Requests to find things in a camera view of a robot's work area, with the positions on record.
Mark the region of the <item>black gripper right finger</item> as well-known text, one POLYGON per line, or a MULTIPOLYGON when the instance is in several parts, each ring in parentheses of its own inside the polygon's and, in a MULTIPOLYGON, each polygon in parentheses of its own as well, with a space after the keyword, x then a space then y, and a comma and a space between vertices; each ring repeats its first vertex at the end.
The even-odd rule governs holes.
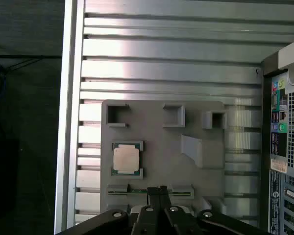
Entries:
POLYGON ((160 210, 165 214, 165 221, 160 223, 163 235, 260 234, 260 229, 213 210, 203 210, 197 216, 186 213, 181 206, 171 204, 165 186, 160 190, 160 210))

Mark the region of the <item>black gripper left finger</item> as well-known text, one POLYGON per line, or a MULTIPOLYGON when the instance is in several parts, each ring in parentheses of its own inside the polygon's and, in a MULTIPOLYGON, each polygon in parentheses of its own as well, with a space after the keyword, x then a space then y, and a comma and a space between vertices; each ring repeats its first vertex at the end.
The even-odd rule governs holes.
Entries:
POLYGON ((158 235, 160 234, 160 188, 148 188, 149 204, 138 213, 112 209, 78 225, 59 232, 60 235, 158 235))

